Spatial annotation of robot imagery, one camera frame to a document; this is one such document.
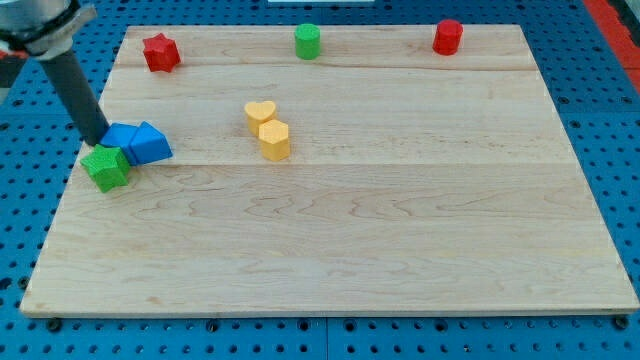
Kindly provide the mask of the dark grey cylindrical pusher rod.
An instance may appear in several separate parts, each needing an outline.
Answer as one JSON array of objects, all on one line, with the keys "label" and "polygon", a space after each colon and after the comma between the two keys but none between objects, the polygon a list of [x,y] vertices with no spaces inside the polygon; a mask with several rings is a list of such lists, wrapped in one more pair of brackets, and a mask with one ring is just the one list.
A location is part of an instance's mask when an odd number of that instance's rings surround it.
[{"label": "dark grey cylindrical pusher rod", "polygon": [[40,64],[82,140],[89,146],[98,144],[108,131],[109,123],[75,53],[68,50],[40,60]]}]

